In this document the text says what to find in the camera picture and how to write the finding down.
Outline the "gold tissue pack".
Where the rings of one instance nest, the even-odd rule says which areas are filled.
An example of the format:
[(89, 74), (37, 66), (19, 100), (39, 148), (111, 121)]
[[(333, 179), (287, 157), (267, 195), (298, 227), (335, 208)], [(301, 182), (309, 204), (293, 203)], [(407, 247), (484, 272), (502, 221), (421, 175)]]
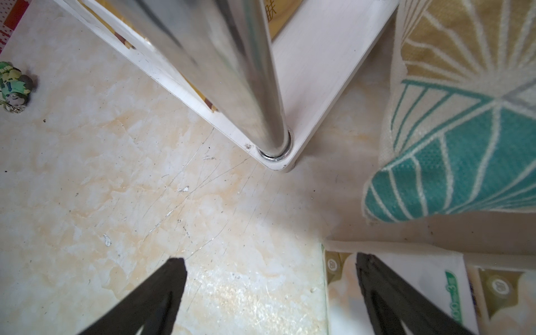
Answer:
[(302, 0), (264, 0), (263, 5), (268, 22), (269, 35), (273, 40), (284, 28)]
[(210, 113), (219, 111), (111, 1), (79, 1), (78, 4), (107, 28), (123, 46), (141, 56), (145, 62), (139, 65), (151, 70), (151, 77), (188, 107), (195, 111), (207, 110)]

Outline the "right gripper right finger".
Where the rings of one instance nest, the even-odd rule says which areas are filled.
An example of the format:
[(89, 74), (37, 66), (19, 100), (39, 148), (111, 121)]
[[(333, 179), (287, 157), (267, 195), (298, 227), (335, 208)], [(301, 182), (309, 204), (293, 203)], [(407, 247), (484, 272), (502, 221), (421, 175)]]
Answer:
[(375, 255), (358, 253), (355, 266), (375, 334), (472, 334)]

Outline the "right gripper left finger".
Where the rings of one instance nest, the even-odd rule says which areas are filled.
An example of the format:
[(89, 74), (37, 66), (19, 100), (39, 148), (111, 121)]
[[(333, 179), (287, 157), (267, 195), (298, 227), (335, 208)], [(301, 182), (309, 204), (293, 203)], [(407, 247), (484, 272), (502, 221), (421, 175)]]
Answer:
[(183, 258), (170, 258), (82, 334), (171, 334), (187, 280)]

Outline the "white tissue pack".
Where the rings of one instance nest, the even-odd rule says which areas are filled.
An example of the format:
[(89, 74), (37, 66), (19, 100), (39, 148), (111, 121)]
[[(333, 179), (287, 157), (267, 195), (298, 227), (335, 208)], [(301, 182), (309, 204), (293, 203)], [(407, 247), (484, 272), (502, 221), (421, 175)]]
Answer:
[(466, 253), (480, 334), (535, 333), (535, 256)]
[(329, 334), (478, 334), (462, 253), (393, 242), (322, 250)]

